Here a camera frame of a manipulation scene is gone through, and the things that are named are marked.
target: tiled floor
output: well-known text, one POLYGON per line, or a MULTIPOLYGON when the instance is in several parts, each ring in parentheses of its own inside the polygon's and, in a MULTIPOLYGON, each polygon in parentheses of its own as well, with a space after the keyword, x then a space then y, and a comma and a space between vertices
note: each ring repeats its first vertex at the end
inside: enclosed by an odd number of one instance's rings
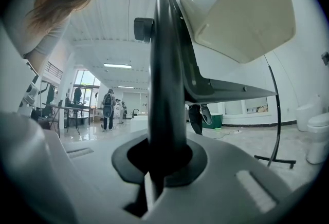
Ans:
MULTIPOLYGON (((118 124, 118 119, 115 119, 114 126, 116 129, 110 132, 103 132, 100 122, 91 123, 90 126, 84 125, 79 127, 80 135, 78 135, 74 127, 71 127, 68 132, 65 130, 64 134, 61 134, 61 136, 64 135, 64 137, 61 137, 61 140, 69 142, 104 140, 120 137, 130 132, 130 120, 125 120, 123 124, 118 124)), ((193 132, 190 124, 187 125, 187 130, 193 132)), ((273 151, 277 129, 276 127, 223 127, 221 130, 204 128, 203 134, 206 137, 220 138, 218 140, 234 144, 252 156, 260 155, 268 157, 273 151)), ((272 163, 270 168, 284 179, 292 190, 312 181, 321 169, 321 165, 311 165, 305 159, 310 142, 311 138, 309 134, 298 131, 295 125, 282 127, 278 158, 297 160, 297 163, 293 169, 289 169, 288 164, 280 163, 272 163)))

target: green trash bin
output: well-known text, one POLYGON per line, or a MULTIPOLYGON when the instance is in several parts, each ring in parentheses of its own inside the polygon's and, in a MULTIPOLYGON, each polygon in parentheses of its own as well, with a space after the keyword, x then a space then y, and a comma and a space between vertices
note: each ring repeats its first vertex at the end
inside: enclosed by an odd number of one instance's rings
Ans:
POLYGON ((211 118, 212 118, 211 124, 206 124, 204 121, 202 121, 203 128, 209 128, 209 129, 222 128, 223 115, 211 114, 211 118))

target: white toilet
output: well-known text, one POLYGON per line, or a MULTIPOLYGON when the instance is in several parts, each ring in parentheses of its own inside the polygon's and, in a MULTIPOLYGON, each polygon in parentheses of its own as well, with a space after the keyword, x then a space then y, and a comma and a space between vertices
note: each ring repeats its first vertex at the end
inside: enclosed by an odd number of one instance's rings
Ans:
POLYGON ((307 129, 312 134, 312 144, 306 160, 311 164, 322 163, 329 153, 329 113, 312 117, 307 129))
POLYGON ((310 118, 322 113, 321 98, 313 95, 308 104, 296 109, 296 120, 299 131, 307 131, 307 124, 310 118))

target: long hair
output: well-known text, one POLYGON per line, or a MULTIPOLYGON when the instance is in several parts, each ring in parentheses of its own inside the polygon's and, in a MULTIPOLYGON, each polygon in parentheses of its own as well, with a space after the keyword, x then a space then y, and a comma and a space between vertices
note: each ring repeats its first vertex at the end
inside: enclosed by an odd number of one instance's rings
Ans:
POLYGON ((62 23, 74 10, 82 9, 91 0, 47 0, 30 13, 29 28, 33 33, 47 33, 62 23))

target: ceiling light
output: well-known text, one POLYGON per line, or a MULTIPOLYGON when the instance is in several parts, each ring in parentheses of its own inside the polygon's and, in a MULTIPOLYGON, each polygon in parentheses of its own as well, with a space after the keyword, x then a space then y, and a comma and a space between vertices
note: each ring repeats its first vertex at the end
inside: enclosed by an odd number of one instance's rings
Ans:
POLYGON ((131 65, 123 65, 123 64, 108 64, 104 63, 105 67, 112 67, 112 68, 124 68, 124 69, 131 69, 131 65))
POLYGON ((129 86, 118 86, 119 88, 126 88, 126 89, 135 89, 134 87, 129 87, 129 86))

